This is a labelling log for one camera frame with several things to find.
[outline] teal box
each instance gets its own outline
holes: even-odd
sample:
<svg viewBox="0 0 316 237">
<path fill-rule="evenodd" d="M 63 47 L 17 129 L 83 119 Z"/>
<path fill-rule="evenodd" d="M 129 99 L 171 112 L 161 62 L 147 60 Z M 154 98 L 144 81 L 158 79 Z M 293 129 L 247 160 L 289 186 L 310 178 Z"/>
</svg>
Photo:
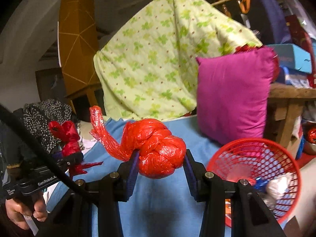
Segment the teal box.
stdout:
<svg viewBox="0 0 316 237">
<path fill-rule="evenodd" d="M 269 44 L 278 55 L 280 65 L 305 73 L 312 73 L 311 54 L 292 43 Z"/>
</svg>

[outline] magenta cushion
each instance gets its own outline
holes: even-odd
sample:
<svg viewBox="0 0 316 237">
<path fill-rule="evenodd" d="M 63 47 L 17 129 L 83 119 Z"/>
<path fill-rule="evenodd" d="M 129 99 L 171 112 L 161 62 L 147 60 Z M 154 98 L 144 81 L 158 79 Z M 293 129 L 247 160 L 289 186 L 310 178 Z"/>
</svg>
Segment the magenta cushion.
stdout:
<svg viewBox="0 0 316 237">
<path fill-rule="evenodd" d="M 267 99 L 273 77 L 273 50 L 200 58 L 197 121 L 201 131 L 220 144 L 263 137 Z"/>
</svg>

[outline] human hand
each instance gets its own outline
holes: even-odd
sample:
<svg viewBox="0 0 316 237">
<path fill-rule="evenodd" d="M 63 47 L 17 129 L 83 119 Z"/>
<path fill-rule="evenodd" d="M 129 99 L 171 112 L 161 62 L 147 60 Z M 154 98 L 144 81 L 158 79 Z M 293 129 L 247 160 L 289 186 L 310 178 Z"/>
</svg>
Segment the human hand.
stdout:
<svg viewBox="0 0 316 237">
<path fill-rule="evenodd" d="M 33 216 L 38 221 L 44 222 L 47 218 L 47 211 L 43 193 L 39 192 L 32 195 L 32 200 L 34 202 Z M 32 216 L 32 212 L 25 204 L 23 204 L 20 200 L 13 198 L 5 201 L 5 207 L 7 209 L 7 215 L 13 223 L 24 230 L 30 228 L 23 215 Z"/>
</svg>

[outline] wooden table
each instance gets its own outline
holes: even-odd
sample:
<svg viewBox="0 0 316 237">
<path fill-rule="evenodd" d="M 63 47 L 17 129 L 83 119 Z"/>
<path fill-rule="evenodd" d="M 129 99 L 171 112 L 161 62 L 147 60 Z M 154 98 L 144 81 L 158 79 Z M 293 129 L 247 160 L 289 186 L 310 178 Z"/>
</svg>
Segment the wooden table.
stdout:
<svg viewBox="0 0 316 237">
<path fill-rule="evenodd" d="M 304 104 L 309 100 L 316 100 L 316 89 L 297 89 L 290 85 L 272 83 L 264 137 L 287 148 L 295 119 L 302 114 Z"/>
</svg>

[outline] screw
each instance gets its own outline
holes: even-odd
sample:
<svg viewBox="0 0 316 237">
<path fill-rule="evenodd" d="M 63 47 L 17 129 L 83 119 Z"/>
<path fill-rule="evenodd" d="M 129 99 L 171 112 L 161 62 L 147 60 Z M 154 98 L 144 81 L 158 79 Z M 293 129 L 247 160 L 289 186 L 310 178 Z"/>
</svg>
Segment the screw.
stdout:
<svg viewBox="0 0 316 237">
<path fill-rule="evenodd" d="M 239 180 L 242 185 L 247 185 L 249 182 L 246 179 Z"/>
<path fill-rule="evenodd" d="M 214 177 L 214 174 L 212 172 L 206 172 L 205 173 L 205 177 L 206 178 L 213 178 Z"/>
<path fill-rule="evenodd" d="M 112 172 L 112 173 L 110 173 L 110 177 L 111 178 L 117 178 L 119 176 L 119 173 L 117 173 L 117 172 Z"/>
<path fill-rule="evenodd" d="M 78 186 L 81 186 L 84 184 L 84 180 L 83 179 L 78 179 L 75 181 L 75 184 L 77 184 Z"/>
</svg>

